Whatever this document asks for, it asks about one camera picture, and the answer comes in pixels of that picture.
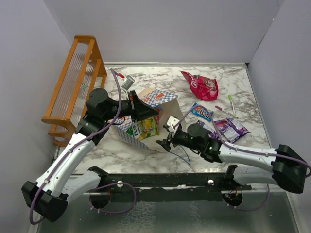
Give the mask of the yellow green snack packet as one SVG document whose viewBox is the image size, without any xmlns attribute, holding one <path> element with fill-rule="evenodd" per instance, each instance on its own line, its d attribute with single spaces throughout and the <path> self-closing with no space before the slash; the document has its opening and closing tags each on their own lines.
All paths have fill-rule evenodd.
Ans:
<svg viewBox="0 0 311 233">
<path fill-rule="evenodd" d="M 132 123 L 126 132 L 137 140 L 159 135 L 158 124 L 153 117 Z"/>
</svg>

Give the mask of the blue checkered paper bag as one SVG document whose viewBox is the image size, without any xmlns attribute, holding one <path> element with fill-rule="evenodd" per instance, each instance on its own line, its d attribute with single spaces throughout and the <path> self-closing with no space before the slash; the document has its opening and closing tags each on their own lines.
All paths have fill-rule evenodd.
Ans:
<svg viewBox="0 0 311 233">
<path fill-rule="evenodd" d="M 130 136 L 126 132 L 132 123 L 134 123 L 130 116 L 116 120 L 115 125 L 111 126 L 110 128 L 119 137 L 119 139 L 130 145 L 141 149 L 144 148 L 157 152 L 165 152 L 165 150 L 156 143 L 156 140 L 163 140 L 168 136 L 168 132 L 163 128 L 163 126 L 169 117 L 181 119 L 183 116 L 177 100 L 178 95 L 164 90 L 146 88 L 138 93 L 138 97 L 143 102 L 159 111 L 159 135 L 145 138 L 143 140 L 137 140 L 133 136 Z"/>
</svg>

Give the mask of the blue m&m's packet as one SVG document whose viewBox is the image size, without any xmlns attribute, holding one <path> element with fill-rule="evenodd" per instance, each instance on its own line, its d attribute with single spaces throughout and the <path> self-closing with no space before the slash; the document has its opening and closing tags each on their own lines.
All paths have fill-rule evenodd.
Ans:
<svg viewBox="0 0 311 233">
<path fill-rule="evenodd" d="M 205 109 L 203 109 L 202 107 L 198 107 L 198 103 L 194 103 L 193 104 L 193 107 L 194 106 L 197 106 L 196 108 L 193 108 L 192 110 L 191 110 L 191 112 L 193 113 L 193 114 L 195 114 L 196 116 L 198 116 L 198 117 L 200 117 L 200 118 L 202 118 L 202 119 L 204 119 L 204 120 L 207 120 L 208 122 L 211 122 L 211 119 L 210 119 L 210 117 L 212 117 L 213 116 L 213 111 L 211 111 L 211 110 L 209 110 L 208 112 L 205 110 Z"/>
</svg>

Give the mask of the large purple snack bag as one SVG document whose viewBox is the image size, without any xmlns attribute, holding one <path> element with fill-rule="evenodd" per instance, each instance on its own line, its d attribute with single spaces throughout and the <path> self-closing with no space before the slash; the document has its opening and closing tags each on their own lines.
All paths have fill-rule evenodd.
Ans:
<svg viewBox="0 0 311 233">
<path fill-rule="evenodd" d="M 217 120 L 215 124 L 229 143 L 234 143 L 249 133 L 249 130 L 235 118 Z"/>
</svg>

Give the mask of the red crisps bag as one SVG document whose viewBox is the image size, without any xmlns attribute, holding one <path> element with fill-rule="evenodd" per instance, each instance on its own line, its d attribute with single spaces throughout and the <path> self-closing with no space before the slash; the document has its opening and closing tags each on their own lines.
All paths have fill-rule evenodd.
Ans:
<svg viewBox="0 0 311 233">
<path fill-rule="evenodd" d="M 192 75 L 189 72 L 181 71 L 181 74 L 188 82 L 192 93 L 200 100 L 214 101 L 219 94 L 216 79 L 211 79 L 201 75 Z"/>
</svg>

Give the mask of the purple snack packet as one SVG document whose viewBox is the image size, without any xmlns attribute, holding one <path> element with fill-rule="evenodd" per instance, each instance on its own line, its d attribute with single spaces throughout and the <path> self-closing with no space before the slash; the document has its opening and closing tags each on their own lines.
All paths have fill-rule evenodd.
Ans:
<svg viewBox="0 0 311 233">
<path fill-rule="evenodd" d="M 204 129 L 208 131 L 208 135 L 213 139 L 218 139 L 218 134 L 215 129 L 211 128 L 208 124 L 198 120 L 197 124 L 201 125 Z"/>
</svg>

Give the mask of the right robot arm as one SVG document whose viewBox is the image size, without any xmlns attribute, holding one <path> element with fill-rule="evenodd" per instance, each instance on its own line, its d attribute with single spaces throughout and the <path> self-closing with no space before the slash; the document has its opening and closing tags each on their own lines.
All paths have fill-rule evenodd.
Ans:
<svg viewBox="0 0 311 233">
<path fill-rule="evenodd" d="M 278 185 L 285 191 L 301 194 L 307 177 L 307 164 L 292 148 L 279 145 L 277 149 L 257 149 L 223 143 L 209 136 L 209 131 L 200 124 L 176 129 L 166 127 L 169 132 L 166 139 L 158 140 L 166 151 L 171 146 L 184 146 L 195 150 L 208 162 L 234 163 L 236 168 L 228 169 L 223 184 L 229 190 L 253 183 Z"/>
</svg>

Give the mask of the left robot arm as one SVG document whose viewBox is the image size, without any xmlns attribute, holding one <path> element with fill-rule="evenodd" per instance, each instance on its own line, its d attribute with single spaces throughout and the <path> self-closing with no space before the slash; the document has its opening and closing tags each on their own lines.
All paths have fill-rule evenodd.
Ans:
<svg viewBox="0 0 311 233">
<path fill-rule="evenodd" d="M 158 115 L 158 110 L 144 103 L 135 91 L 128 99 L 113 100 L 103 88 L 96 88 L 86 102 L 86 115 L 80 120 L 74 134 L 61 155 L 35 182 L 27 181 L 22 194 L 30 207 L 29 220 L 35 225 L 33 213 L 42 220 L 55 222 L 65 212 L 68 204 L 89 190 L 103 191 L 107 179 L 94 171 L 69 181 L 82 159 L 104 137 L 110 126 L 119 117 L 130 116 L 133 121 L 142 121 Z"/>
</svg>

